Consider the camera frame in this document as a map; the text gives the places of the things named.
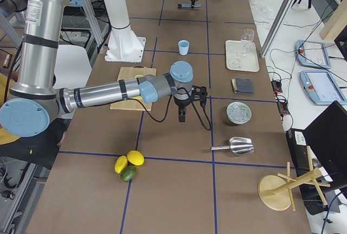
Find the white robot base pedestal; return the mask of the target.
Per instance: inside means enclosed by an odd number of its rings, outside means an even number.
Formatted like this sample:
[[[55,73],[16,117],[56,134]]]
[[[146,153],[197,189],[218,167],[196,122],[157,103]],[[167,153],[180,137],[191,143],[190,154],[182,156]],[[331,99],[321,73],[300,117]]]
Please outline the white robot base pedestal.
[[[140,63],[146,38],[138,37],[131,29],[126,0],[104,0],[111,25],[105,60]]]

